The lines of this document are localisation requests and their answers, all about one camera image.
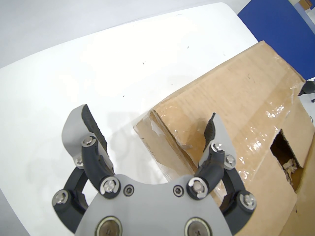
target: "bolt head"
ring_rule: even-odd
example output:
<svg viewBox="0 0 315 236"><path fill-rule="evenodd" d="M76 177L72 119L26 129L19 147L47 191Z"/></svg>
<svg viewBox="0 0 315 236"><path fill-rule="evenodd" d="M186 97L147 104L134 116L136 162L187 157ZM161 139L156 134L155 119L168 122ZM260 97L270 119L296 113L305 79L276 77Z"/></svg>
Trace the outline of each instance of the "bolt head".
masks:
<svg viewBox="0 0 315 236"><path fill-rule="evenodd" d="M223 150L221 143L215 144L215 148L216 148L217 151L222 151Z"/></svg>
<svg viewBox="0 0 315 236"><path fill-rule="evenodd" d="M246 194L246 195L244 195L244 202L248 206L252 206L255 203L255 199L254 199L253 195Z"/></svg>
<svg viewBox="0 0 315 236"><path fill-rule="evenodd" d="M52 204L53 206L55 205L60 205L60 204L65 204L68 201L69 195L68 192L64 189L59 190L57 193L55 193Z"/></svg>
<svg viewBox="0 0 315 236"><path fill-rule="evenodd" d="M95 236L121 236L122 225L114 216L106 217L96 227Z"/></svg>
<svg viewBox="0 0 315 236"><path fill-rule="evenodd" d="M82 160L82 158L81 157L79 157L79 158L77 158L77 159L75 159L75 165L77 166L77 167L81 167L81 166L83 166L83 160Z"/></svg>
<svg viewBox="0 0 315 236"><path fill-rule="evenodd" d="M211 236L211 228L206 221L201 218L191 218L185 225L185 236Z"/></svg>
<svg viewBox="0 0 315 236"><path fill-rule="evenodd" d="M184 190L180 185L176 185L173 188L173 193L177 197L181 197L184 194Z"/></svg>
<svg viewBox="0 0 315 236"><path fill-rule="evenodd" d="M87 137L84 139L83 143L86 144L86 145L90 145L93 141L93 138L92 137Z"/></svg>
<svg viewBox="0 0 315 236"><path fill-rule="evenodd" d="M240 194L240 201L243 206L249 210L254 210L257 206L256 198L251 193L245 195Z"/></svg>
<svg viewBox="0 0 315 236"><path fill-rule="evenodd" d="M192 189L196 192L196 193L202 193L205 190L205 187L203 186L203 184L199 181L195 181Z"/></svg>
<svg viewBox="0 0 315 236"><path fill-rule="evenodd" d="M235 165L235 159L231 155L227 155L225 161L232 166Z"/></svg>
<svg viewBox="0 0 315 236"><path fill-rule="evenodd" d="M106 181L104 184L105 192L112 192L114 190L115 185L116 184L115 184L114 180Z"/></svg>
<svg viewBox="0 0 315 236"><path fill-rule="evenodd" d="M126 185L124 188L124 195L125 196L132 196L135 191L133 185Z"/></svg>
<svg viewBox="0 0 315 236"><path fill-rule="evenodd" d="M65 199L65 193L64 192L60 192L59 194L57 194L55 196L56 198L56 203L57 204L61 204L63 202L63 200Z"/></svg>

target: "cardboard box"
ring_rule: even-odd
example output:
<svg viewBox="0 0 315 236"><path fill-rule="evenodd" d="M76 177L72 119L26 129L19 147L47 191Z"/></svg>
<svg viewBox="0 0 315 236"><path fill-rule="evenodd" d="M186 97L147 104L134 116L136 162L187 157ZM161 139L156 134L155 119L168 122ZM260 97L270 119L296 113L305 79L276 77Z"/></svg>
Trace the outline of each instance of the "cardboard box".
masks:
<svg viewBox="0 0 315 236"><path fill-rule="evenodd" d="M314 235L315 232L315 137L310 147L302 179L296 191L297 201L281 236Z"/></svg>
<svg viewBox="0 0 315 236"><path fill-rule="evenodd" d="M279 235L297 200L290 183L298 187L299 178L291 171L302 173L315 132L297 98L304 82L259 42L161 101L135 130L164 175L175 179L197 170L203 132L212 113L218 113L236 149L236 169L258 201L238 235ZM289 160L295 166L284 171L281 165ZM222 185L215 190L222 199Z"/></svg>

